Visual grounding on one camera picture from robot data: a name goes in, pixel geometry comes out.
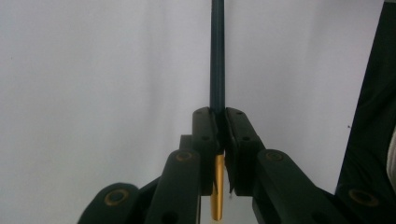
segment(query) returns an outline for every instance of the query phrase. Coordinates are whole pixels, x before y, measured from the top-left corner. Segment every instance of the gold cylinder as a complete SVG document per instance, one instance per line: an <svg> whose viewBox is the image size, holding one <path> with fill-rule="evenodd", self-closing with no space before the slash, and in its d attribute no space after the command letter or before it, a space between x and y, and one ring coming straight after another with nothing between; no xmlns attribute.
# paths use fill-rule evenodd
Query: gold cylinder
<svg viewBox="0 0 396 224"><path fill-rule="evenodd" d="M222 218L223 205L223 181L224 181L224 155L216 156L215 161L216 185L213 185L212 195L210 196L212 218L216 221Z"/></svg>

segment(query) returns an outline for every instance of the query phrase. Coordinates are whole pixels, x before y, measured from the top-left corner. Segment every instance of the dark pole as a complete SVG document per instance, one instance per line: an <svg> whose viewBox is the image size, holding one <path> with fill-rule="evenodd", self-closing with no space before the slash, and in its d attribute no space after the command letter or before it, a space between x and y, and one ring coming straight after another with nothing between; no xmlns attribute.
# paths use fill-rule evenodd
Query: dark pole
<svg viewBox="0 0 396 224"><path fill-rule="evenodd" d="M210 43L210 108L216 116L225 109L224 0L212 0Z"/></svg>

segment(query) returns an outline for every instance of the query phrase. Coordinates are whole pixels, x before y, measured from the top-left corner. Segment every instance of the white backdrop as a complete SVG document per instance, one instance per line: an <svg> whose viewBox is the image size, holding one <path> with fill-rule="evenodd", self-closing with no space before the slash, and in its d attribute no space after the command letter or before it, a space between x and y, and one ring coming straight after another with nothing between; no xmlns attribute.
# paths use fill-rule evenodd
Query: white backdrop
<svg viewBox="0 0 396 224"><path fill-rule="evenodd" d="M382 4L226 1L226 105L330 192ZM2 1L0 223L76 223L107 185L159 176L209 105L209 51L210 1ZM224 223L255 223L228 204Z"/></svg>

